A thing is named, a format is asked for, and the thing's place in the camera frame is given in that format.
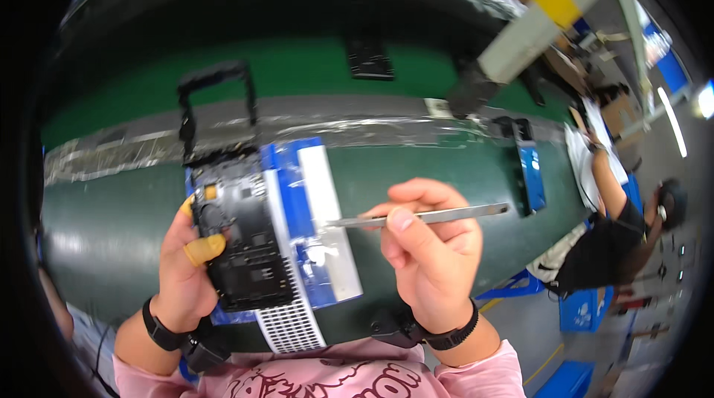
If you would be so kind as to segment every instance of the green mat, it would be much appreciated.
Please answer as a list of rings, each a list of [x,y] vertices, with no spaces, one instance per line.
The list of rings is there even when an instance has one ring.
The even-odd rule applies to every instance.
[[[387,43],[386,53],[394,67],[394,81],[352,79],[339,37],[252,40],[173,51],[148,61],[141,55],[126,63],[100,61],[77,77],[81,82],[72,81],[62,86],[65,93],[53,94],[72,99],[43,126],[42,141],[49,151],[104,127],[174,110],[176,83],[185,72],[238,58],[250,63],[258,97],[365,94],[443,98],[457,80],[451,56],[442,51]],[[237,96],[242,92],[234,84],[221,84],[192,95],[192,104]],[[547,93],[546,98],[554,99]],[[489,106],[571,121],[563,103],[538,107],[519,81],[502,89]]]

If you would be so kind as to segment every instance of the black wristband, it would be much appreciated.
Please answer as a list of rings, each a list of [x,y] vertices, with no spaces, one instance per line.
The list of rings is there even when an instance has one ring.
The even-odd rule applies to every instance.
[[[181,347],[189,333],[174,333],[173,331],[168,330],[156,316],[151,316],[151,311],[149,310],[151,299],[152,298],[149,297],[144,303],[144,307],[141,309],[141,314],[144,316],[144,325],[147,326],[148,335],[154,342],[156,342],[156,345],[167,352],[173,352]]]
[[[471,299],[471,304],[473,305],[473,314],[471,315],[469,323],[466,324],[464,328],[451,330],[441,334],[432,334],[425,331],[426,336],[424,336],[424,340],[427,341],[431,348],[439,351],[453,349],[469,337],[469,334],[473,332],[473,329],[476,328],[476,324],[478,323],[478,308],[476,307],[476,301]]]

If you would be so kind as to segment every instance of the person's arm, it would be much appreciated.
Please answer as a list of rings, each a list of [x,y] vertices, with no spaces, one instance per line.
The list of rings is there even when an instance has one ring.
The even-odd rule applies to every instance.
[[[594,133],[590,134],[590,139],[593,143],[600,144]],[[627,203],[627,195],[612,174],[608,152],[600,148],[596,148],[593,153],[593,178],[605,209],[613,220],[617,220]]]
[[[414,212],[465,207],[451,186],[412,179],[388,191],[392,201],[366,216],[387,215],[382,253],[395,270],[397,289],[425,330],[440,334],[464,327],[473,313],[469,299],[481,259],[483,237],[476,220],[424,224]],[[483,315],[468,338],[449,350],[433,350],[444,365],[467,365],[493,355],[501,339]]]
[[[59,297],[54,284],[45,270],[42,268],[38,269],[38,275],[40,277],[42,289],[44,289],[45,295],[47,296],[49,307],[52,310],[54,319],[57,321],[59,331],[62,333],[64,340],[71,341],[72,334],[74,333],[74,318],[71,314],[69,314],[67,304],[64,303],[64,301]]]
[[[176,213],[161,244],[159,293],[149,305],[151,315],[174,333],[195,330],[201,317],[207,316],[218,303],[206,267],[194,267],[183,251],[184,245],[198,238],[188,211],[189,208],[182,207]],[[151,339],[140,310],[117,331],[114,354],[125,364],[165,376],[176,370],[181,359],[181,350],[167,352]]]
[[[598,195],[598,214],[600,214],[601,217],[606,217],[607,216],[607,208],[605,207],[604,202],[602,201],[602,197]]]

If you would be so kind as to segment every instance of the ceiling light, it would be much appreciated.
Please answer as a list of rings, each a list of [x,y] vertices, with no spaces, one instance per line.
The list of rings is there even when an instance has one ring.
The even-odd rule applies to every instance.
[[[674,116],[674,110],[672,110],[672,105],[669,103],[669,98],[667,93],[662,87],[657,89],[657,94],[662,100],[662,104],[665,105],[665,111],[667,116],[670,118],[670,123],[672,124],[672,130],[674,131],[674,136],[677,138],[677,145],[679,146],[679,153],[682,154],[682,158],[687,156],[687,147],[684,145],[684,138],[682,137],[682,130],[679,128],[679,123],[677,122],[677,117]]]
[[[705,119],[712,117],[712,114],[714,114],[714,87],[712,87],[711,81],[707,82],[707,85],[705,85],[704,89],[699,93],[697,103]]]

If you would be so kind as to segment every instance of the black shirt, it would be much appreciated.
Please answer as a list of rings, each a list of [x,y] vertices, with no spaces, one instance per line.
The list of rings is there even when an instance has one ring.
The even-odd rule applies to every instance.
[[[643,216],[628,198],[617,220],[600,220],[568,252],[556,278],[558,289],[572,292],[618,283],[620,264],[642,244],[646,232]]]

